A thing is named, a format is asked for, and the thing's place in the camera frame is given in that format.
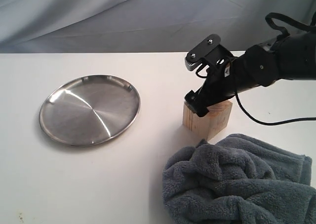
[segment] wooden block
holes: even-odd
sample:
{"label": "wooden block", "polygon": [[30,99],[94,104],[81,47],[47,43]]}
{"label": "wooden block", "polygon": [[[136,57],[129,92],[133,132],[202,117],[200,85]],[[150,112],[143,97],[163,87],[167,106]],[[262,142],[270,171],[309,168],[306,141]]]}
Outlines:
{"label": "wooden block", "polygon": [[208,107],[207,115],[200,118],[184,103],[183,125],[208,141],[227,126],[232,106],[233,104],[228,100],[214,104]]}

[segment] gray towel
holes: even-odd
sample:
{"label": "gray towel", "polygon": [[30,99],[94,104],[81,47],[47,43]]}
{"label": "gray towel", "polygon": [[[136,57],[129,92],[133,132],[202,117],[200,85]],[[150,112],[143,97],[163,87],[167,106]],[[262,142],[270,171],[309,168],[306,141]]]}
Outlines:
{"label": "gray towel", "polygon": [[177,224],[314,224],[310,157],[232,134],[173,155],[163,202]]}

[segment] metal plate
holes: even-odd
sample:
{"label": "metal plate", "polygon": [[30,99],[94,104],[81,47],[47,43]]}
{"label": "metal plate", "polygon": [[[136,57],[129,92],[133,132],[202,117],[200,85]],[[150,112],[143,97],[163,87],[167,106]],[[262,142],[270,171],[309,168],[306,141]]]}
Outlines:
{"label": "metal plate", "polygon": [[91,146],[125,131],[139,109],[140,98],[134,86],[118,77],[94,75],[54,91],[41,107],[39,123],[53,140]]}

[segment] fleece towel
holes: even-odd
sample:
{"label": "fleece towel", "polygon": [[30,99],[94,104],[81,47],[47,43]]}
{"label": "fleece towel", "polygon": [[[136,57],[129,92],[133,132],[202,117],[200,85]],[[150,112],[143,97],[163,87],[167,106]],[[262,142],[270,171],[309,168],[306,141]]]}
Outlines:
{"label": "fleece towel", "polygon": [[242,134],[173,155],[163,202],[177,224],[314,224],[310,157]]}

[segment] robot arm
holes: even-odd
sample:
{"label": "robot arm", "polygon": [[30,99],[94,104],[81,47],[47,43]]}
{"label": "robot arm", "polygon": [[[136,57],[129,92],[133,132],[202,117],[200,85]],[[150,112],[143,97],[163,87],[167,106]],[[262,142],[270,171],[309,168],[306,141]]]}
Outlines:
{"label": "robot arm", "polygon": [[[207,114],[208,106],[254,87],[267,87],[280,79],[316,80],[315,27],[304,25],[311,31],[290,36],[268,16],[267,22],[272,22],[269,25],[282,35],[250,47],[240,57],[233,57],[220,45],[218,35],[210,35],[187,54],[187,69],[196,69],[196,75],[205,78],[201,88],[185,96],[188,107],[199,117]],[[199,73],[206,66],[207,76],[201,76]]]}

